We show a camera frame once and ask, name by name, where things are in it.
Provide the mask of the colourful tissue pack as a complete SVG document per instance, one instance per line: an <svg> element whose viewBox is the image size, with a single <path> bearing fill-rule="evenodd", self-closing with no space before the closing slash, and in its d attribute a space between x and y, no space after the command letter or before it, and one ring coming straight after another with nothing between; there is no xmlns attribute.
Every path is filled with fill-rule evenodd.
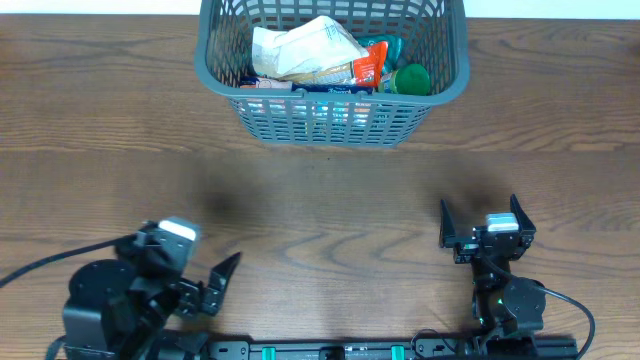
<svg viewBox="0 0 640 360"><path fill-rule="evenodd" d="M374 92L372 87L356 86L356 85L304 85L295 84L291 81L278 81L263 77L242 77L240 80L241 88L256 89L278 89L290 90L293 92L321 92L334 94L358 94L365 93L371 95Z"/></svg>

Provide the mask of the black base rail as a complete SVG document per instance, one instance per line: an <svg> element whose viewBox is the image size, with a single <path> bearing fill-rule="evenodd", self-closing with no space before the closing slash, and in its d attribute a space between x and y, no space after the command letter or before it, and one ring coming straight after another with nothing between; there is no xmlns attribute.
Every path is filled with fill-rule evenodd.
<svg viewBox="0 0 640 360"><path fill-rule="evenodd" d="M566 360L576 359L578 354L576 341L566 337L450 337L427 330L407 340L257 342L212 339L196 357L204 360Z"/></svg>

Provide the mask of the beige grain bag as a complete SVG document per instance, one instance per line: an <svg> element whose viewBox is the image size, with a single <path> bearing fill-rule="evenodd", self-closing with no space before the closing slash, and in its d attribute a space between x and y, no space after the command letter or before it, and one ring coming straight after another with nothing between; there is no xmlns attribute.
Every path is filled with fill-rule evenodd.
<svg viewBox="0 0 640 360"><path fill-rule="evenodd" d="M324 71L368 55L365 47L328 16L318 16L289 31L253 30L252 67L270 78Z"/></svg>

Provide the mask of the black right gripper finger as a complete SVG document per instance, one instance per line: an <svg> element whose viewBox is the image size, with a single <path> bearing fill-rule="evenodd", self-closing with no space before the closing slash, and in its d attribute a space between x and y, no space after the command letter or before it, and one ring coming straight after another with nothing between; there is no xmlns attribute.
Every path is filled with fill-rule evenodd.
<svg viewBox="0 0 640 360"><path fill-rule="evenodd" d="M441 248L453 248L456 243L456 230L451 213L444 199L440 200L440 240Z"/></svg>
<svg viewBox="0 0 640 360"><path fill-rule="evenodd" d="M531 245L536 233L536 227L528 217L528 215L522 209L519 200L515 194L510 196L510 209L515 215L519 225L519 236L523 245Z"/></svg>

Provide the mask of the green lid jar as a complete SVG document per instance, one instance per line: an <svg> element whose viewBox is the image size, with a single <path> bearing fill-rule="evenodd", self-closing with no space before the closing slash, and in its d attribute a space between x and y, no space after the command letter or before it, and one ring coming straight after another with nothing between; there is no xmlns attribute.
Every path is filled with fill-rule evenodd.
<svg viewBox="0 0 640 360"><path fill-rule="evenodd" d="M410 64L383 75L378 84L380 93L426 96L430 90L429 73L420 64Z"/></svg>

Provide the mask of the orange spaghetti packet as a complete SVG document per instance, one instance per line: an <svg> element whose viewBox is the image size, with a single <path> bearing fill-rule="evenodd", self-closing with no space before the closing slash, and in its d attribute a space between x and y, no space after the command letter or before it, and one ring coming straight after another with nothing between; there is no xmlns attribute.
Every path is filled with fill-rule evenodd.
<svg viewBox="0 0 640 360"><path fill-rule="evenodd" d="M376 87L388 52L388 42L381 41L366 48L369 55L327 70L293 74L288 81L302 85L356 85Z"/></svg>

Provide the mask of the green Nescafe coffee bag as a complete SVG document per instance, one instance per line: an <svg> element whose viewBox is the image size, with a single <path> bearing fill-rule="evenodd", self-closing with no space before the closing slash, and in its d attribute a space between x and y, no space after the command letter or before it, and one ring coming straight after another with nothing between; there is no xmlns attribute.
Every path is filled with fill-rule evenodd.
<svg viewBox="0 0 640 360"><path fill-rule="evenodd" d="M357 38L357 42L363 46L368 47L379 42L386 42L388 45L386 59L382 68L382 75L386 75L391 73L397 68L397 63L400 59L400 55L402 54L405 41L403 38L388 35L388 34L380 34L380 35L370 35L370 36L362 36Z"/></svg>

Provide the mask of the grey plastic basket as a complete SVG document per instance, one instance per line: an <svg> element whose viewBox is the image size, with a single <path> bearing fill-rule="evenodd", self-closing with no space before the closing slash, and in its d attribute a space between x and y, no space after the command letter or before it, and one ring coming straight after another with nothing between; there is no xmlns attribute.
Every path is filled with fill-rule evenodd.
<svg viewBox="0 0 640 360"><path fill-rule="evenodd" d="M241 88L241 79L252 71L255 28L291 30L320 15L356 37L404 39L399 63L426 68L429 94ZM465 90L470 78L465 7L462 0L204 0L194 65L200 81L226 97L248 132L263 142L394 147L410 137L432 108Z"/></svg>

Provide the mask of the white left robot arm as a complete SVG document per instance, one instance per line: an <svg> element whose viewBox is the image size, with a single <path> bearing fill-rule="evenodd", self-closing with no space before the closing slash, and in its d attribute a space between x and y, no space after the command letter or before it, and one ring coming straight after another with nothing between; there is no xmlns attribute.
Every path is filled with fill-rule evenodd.
<svg viewBox="0 0 640 360"><path fill-rule="evenodd" d="M408 341L256 343L215 339L207 332L167 329L179 316L216 316L241 256L215 265L207 282L183 276L201 238L179 217L148 222L114 244L114 259L94 261L69 282L65 334L47 352L69 359L425 359L466 352L464 342L433 329Z"/></svg>

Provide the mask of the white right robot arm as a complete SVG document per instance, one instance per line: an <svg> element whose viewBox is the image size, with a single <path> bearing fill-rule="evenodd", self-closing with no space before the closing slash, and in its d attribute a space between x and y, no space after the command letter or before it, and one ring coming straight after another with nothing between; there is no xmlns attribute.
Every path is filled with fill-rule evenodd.
<svg viewBox="0 0 640 360"><path fill-rule="evenodd" d="M502 338L528 337L544 326L545 295L538 281L511 273L533 243L536 227L522 209L516 195L510 210L486 216L486 224L459 237L450 213L441 207L440 246L453 250L456 264L472 268L474 292L472 315L487 332Z"/></svg>

